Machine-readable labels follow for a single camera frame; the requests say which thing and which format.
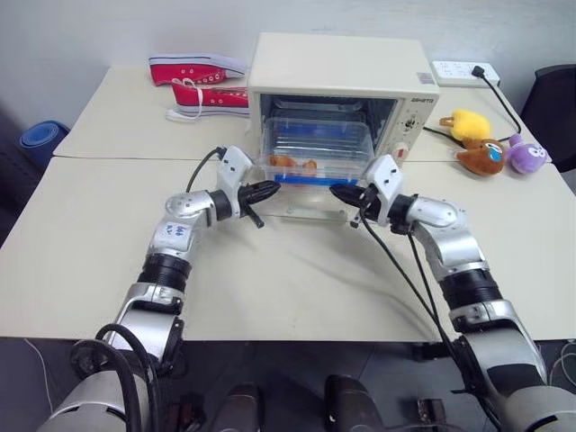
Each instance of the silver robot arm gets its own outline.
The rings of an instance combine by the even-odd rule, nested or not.
[[[184,322],[179,319],[188,275],[202,234],[216,221],[245,215],[261,228],[264,223],[250,205],[272,196],[280,187],[275,182],[246,184],[252,168],[250,159],[238,148],[222,149],[215,192],[178,193],[166,201],[166,213],[157,225],[142,272],[133,284],[114,321],[124,326],[155,360],[159,373],[171,370],[182,342]],[[126,356],[132,347],[120,334],[103,338]],[[146,380],[134,371],[139,400],[141,430],[151,430]],[[87,377],[54,410],[40,432],[76,430],[120,432],[127,416],[119,376],[113,370],[86,373]]]
[[[402,175],[390,156],[364,174],[368,186],[332,186],[332,193],[363,209],[367,219],[413,236],[450,307],[458,366],[467,390],[481,398],[503,430],[572,430],[576,397],[546,385],[545,363],[512,304],[504,300],[458,205],[401,195]],[[352,225],[357,227],[360,215]]]

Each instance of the white table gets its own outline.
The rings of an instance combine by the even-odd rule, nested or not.
[[[185,186],[194,166],[53,159],[0,250],[0,335],[93,337],[120,308],[165,199]],[[407,162],[402,170],[406,194],[446,198],[467,209],[502,294],[533,338],[576,337],[576,200],[554,166],[486,179],[456,163]],[[196,187],[214,182],[210,163]],[[258,230],[248,219],[227,221],[207,233],[186,289],[185,339],[437,338],[364,229],[276,217],[265,222]],[[416,279],[408,241],[378,231]],[[435,283],[433,289],[452,333]]]
[[[244,84],[238,79],[222,85]],[[428,126],[438,129],[441,117],[449,117],[453,110],[464,108],[485,115],[497,139],[514,132],[514,124],[490,89],[442,87],[441,92]],[[113,67],[55,155],[200,160],[214,147],[222,145],[239,146],[251,156],[259,151],[247,119],[213,116],[192,124],[174,123],[165,118],[166,111],[174,105],[170,86],[153,86],[147,69]],[[534,142],[526,126],[523,123],[522,126],[525,141]],[[450,140],[423,131],[408,161],[452,161],[453,149],[457,147]]]

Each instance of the white power strip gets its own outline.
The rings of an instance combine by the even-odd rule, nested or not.
[[[486,79],[493,86],[500,83],[500,77],[490,63],[475,61],[433,61],[432,70],[439,86],[444,87],[487,87],[481,78],[472,75],[474,66],[484,69]]]

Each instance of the black chair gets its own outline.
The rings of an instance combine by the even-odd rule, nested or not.
[[[576,168],[576,65],[545,67],[535,75],[520,117],[558,171],[569,171]]]

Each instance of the red sneaker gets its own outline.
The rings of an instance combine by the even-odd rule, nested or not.
[[[156,86],[170,84],[173,78],[190,78],[196,84],[217,84],[226,78],[243,77],[248,65],[217,54],[157,54],[148,59]]]
[[[199,88],[189,79],[172,81],[178,112],[187,116],[248,116],[248,95],[245,87]]]

